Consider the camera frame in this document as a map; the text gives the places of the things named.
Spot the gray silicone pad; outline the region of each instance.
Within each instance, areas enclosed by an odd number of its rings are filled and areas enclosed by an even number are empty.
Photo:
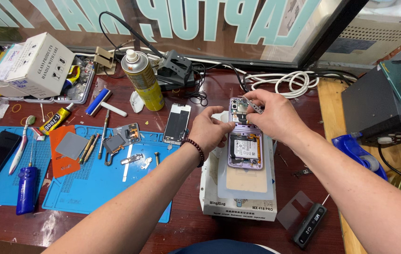
[[[56,151],[71,159],[77,159],[81,152],[85,149],[88,141],[89,140],[82,136],[68,132],[57,146]]]

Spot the toothbrush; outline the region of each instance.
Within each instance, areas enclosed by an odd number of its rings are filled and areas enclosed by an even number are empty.
[[[14,173],[14,170],[16,170],[17,165],[19,164],[20,159],[22,158],[22,154],[24,153],[25,150],[25,145],[27,144],[28,141],[27,128],[28,125],[34,124],[34,121],[36,121],[35,116],[29,116],[26,120],[24,131],[22,133],[22,141],[20,142],[19,150],[17,151],[16,155],[14,156],[14,159],[12,160],[11,167],[9,168],[9,175],[12,175],[12,173]]]

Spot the cardboard box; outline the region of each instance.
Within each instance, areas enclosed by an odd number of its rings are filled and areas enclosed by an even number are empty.
[[[75,54],[48,32],[30,37],[11,67],[6,82],[38,99],[57,96]]]
[[[21,53],[23,45],[13,44],[11,48],[0,54],[0,94],[6,97],[23,97],[29,94],[20,91],[16,87],[10,85],[7,80],[9,70],[16,62],[18,55]]]
[[[271,146],[269,149],[270,154],[273,154]],[[273,182],[273,200],[219,198],[218,164],[219,159],[214,152],[211,152],[202,167],[199,200],[203,214],[273,222],[277,214],[275,182]],[[274,179],[273,158],[270,164],[271,177]]]

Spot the blue electric screwdriver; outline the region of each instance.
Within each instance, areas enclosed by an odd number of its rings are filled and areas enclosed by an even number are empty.
[[[17,197],[16,215],[22,215],[34,211],[34,192],[36,189],[36,175],[38,168],[33,167],[34,138],[31,141],[31,155],[28,167],[20,169],[19,173],[19,196]]]

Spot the purple phone frame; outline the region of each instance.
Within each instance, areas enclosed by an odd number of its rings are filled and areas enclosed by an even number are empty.
[[[232,121],[232,113],[231,112],[232,112],[232,101],[233,100],[239,101],[239,100],[244,100],[244,99],[243,98],[235,98],[235,97],[230,98],[230,101],[229,101],[229,114],[228,114],[229,122]],[[234,133],[239,132],[239,133],[244,134],[244,135],[246,135],[246,134],[255,134],[255,135],[259,136],[259,139],[260,139],[260,165],[259,166],[256,165],[256,166],[252,167],[252,166],[248,166],[248,164],[245,164],[245,163],[232,163],[232,159],[230,157],[230,144],[231,144],[230,135],[233,132]],[[227,147],[227,154],[228,154],[227,164],[230,167],[240,168],[240,169],[248,169],[248,170],[261,170],[263,168],[262,134],[261,134],[261,130],[256,125],[254,125],[254,124],[235,123],[235,128],[228,134],[228,144],[229,145]]]

